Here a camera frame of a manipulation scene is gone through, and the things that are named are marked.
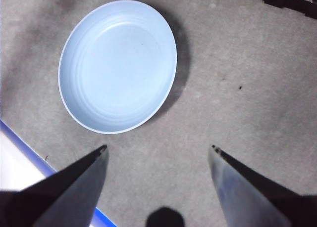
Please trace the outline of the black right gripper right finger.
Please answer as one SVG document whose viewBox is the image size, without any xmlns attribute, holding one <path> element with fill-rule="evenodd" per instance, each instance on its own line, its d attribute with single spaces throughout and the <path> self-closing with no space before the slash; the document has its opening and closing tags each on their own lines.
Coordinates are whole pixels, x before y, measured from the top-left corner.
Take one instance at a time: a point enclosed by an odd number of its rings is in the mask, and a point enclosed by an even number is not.
<svg viewBox="0 0 317 227">
<path fill-rule="evenodd" d="M 208 150 L 211 178 L 229 227 L 315 227 L 316 195 L 299 195 L 221 148 Z"/>
</svg>

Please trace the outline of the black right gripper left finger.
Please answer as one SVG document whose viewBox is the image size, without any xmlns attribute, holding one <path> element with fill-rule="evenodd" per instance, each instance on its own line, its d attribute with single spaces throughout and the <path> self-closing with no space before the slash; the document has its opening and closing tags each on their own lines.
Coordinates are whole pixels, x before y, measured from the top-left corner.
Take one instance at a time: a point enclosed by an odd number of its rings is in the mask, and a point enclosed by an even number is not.
<svg viewBox="0 0 317 227">
<path fill-rule="evenodd" d="M 102 145 L 65 169 L 22 191 L 1 191 L 2 227 L 87 227 L 106 179 Z"/>
</svg>

